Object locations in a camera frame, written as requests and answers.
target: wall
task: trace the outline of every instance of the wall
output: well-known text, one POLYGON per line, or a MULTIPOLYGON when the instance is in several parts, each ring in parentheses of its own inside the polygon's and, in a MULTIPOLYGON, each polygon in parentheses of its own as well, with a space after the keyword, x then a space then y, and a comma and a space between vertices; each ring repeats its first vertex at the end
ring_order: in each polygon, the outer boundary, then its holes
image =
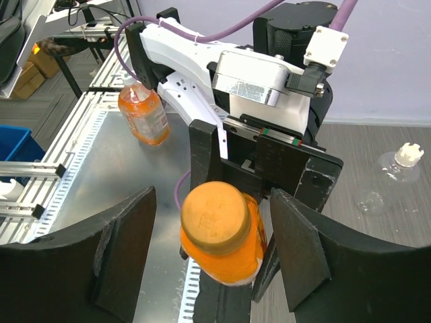
MULTIPOLYGON (((186 27, 210 35, 266 0, 139 0, 146 15, 174 6, 186 27)), ((332 0, 340 5, 342 0, 332 0)), ((431 124, 431 0, 359 0, 344 55, 330 82, 328 121, 431 124)), ((252 43, 251 26, 226 38, 252 43)))

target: blue bin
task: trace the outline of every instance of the blue bin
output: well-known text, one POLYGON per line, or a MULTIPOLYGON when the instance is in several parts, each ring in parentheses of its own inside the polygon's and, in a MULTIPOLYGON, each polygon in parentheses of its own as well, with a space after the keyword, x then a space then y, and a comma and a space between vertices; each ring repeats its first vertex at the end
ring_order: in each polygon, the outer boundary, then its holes
MULTIPOLYGON (((0 161, 34 162, 45 155, 43 149, 31 136, 32 131, 22 127, 0 125, 0 161)), ((27 178, 16 178, 25 185, 27 178)))

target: bolt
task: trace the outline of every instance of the bolt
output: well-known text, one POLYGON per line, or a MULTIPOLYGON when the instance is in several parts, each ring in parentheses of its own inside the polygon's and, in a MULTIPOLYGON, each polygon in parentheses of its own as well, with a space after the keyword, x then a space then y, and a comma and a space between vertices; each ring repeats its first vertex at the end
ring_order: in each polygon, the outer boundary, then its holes
POLYGON ((316 97, 318 98, 322 98, 323 94, 325 93, 325 89, 324 89, 325 84, 323 83, 319 83, 316 86, 316 97))

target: cable connector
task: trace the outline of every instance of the cable connector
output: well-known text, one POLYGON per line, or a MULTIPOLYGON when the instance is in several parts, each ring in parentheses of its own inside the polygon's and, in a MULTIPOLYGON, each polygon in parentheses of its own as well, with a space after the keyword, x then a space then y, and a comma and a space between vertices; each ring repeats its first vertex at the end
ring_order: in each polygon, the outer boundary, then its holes
POLYGON ((349 35, 337 30, 318 26, 312 35, 304 55, 304 65, 318 63, 326 66, 331 74, 349 40, 349 35))
POLYGON ((325 93, 324 82, 326 78, 326 66, 311 63, 304 73, 290 73, 286 81, 286 88, 309 98, 321 98, 325 93))

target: orange bottle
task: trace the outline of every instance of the orange bottle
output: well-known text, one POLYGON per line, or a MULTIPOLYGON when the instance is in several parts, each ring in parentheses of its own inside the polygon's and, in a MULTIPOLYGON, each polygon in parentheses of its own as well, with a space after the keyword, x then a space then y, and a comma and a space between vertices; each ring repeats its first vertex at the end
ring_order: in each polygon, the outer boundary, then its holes
POLYGON ((130 75, 123 77, 123 83, 119 108, 133 135, 148 145, 160 145, 168 138, 170 130, 159 96, 130 75))
POLYGON ((256 200, 225 182, 207 182, 189 193, 180 239, 203 271, 228 286, 251 283, 267 248, 256 200))

